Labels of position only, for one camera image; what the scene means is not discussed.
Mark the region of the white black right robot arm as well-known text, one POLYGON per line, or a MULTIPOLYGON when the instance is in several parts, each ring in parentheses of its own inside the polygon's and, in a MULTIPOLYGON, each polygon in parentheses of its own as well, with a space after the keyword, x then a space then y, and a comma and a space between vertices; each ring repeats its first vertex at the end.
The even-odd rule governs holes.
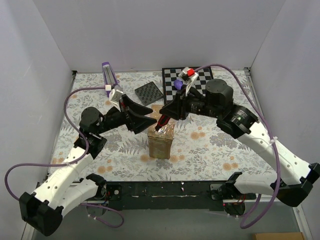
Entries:
POLYGON ((173 100, 160 109, 162 115, 156 129, 165 126, 169 119, 185 120, 188 114, 216 119, 217 126, 226 134, 246 145, 258 154, 273 169, 279 158, 280 172, 271 176, 247 177, 241 172, 231 175, 216 192, 223 199, 237 199, 244 194, 271 196, 280 180, 276 198, 290 207, 297 207, 306 199, 313 184, 320 177, 319 163, 308 163, 277 139, 269 136, 268 130, 258 117, 244 106, 233 102, 233 89, 222 79, 209 80, 205 94, 186 87, 177 91, 173 100))

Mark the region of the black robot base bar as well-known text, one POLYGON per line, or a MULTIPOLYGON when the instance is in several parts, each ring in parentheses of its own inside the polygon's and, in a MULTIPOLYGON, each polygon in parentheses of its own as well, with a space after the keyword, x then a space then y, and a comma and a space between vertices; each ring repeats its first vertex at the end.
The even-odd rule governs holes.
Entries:
POLYGON ((91 173, 84 180, 92 180, 97 193, 92 199, 106 202, 117 211, 123 210, 186 210, 207 209, 222 211, 223 200, 241 199, 243 195, 222 181, 107 181, 91 173))

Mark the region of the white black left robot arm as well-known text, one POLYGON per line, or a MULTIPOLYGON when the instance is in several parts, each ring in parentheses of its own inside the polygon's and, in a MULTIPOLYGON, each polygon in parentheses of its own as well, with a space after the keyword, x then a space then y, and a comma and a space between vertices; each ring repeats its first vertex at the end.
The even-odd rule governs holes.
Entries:
POLYGON ((135 134, 143 132, 157 121, 149 117, 153 110, 133 102, 126 94, 106 114, 95 107, 81 113, 80 135, 62 165, 32 193, 19 197, 22 219, 44 236, 52 235, 64 216, 83 201, 101 200, 107 193, 106 180, 90 174, 77 186, 71 184, 103 150, 107 140, 102 133, 125 125, 135 134))

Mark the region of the brown cardboard express box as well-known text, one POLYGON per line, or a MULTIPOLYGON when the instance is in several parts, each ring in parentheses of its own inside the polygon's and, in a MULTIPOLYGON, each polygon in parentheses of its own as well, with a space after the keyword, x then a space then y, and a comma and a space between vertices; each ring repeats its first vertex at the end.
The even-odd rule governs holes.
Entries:
POLYGON ((176 121, 170 119, 159 131, 156 131, 156 125, 153 124, 147 130, 149 156, 155 159, 169 159, 176 121))

